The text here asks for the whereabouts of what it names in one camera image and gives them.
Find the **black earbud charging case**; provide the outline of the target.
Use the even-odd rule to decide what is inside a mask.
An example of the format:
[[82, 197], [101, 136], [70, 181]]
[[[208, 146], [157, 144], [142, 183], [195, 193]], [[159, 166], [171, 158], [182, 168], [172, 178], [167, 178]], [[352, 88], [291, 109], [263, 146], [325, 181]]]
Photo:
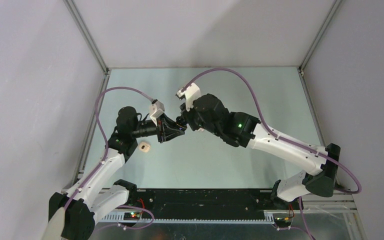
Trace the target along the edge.
[[187, 122], [182, 116], [178, 116], [176, 118], [176, 124], [179, 126], [180, 129], [183, 131], [186, 131], [187, 127]]

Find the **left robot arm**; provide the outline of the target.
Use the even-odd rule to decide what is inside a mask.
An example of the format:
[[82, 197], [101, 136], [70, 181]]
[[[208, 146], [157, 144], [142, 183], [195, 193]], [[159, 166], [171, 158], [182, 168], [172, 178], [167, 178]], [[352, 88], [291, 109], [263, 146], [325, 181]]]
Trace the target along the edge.
[[182, 116], [170, 119], [157, 103], [150, 106], [149, 120], [132, 106], [118, 111], [116, 126], [105, 143], [103, 156], [96, 166], [66, 193], [54, 193], [49, 200], [48, 225], [42, 239], [87, 240], [97, 223], [112, 210], [123, 205], [133, 208], [138, 202], [137, 186], [118, 180], [106, 192], [104, 185], [121, 169], [138, 147], [138, 138], [157, 136], [160, 143], [184, 135], [187, 123]]

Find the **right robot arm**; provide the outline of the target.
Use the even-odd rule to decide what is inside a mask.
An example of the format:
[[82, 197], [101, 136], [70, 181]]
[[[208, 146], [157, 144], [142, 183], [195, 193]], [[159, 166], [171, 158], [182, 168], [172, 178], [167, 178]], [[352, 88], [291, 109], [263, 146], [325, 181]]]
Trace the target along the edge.
[[333, 196], [338, 167], [324, 158], [329, 154], [327, 147], [289, 139], [279, 131], [269, 132], [257, 117], [230, 112], [209, 93], [198, 96], [178, 93], [177, 97], [185, 101], [180, 106], [181, 116], [193, 131], [207, 131], [232, 147], [263, 151], [301, 168], [294, 176], [275, 182], [270, 196], [275, 208], [284, 209], [307, 194]]

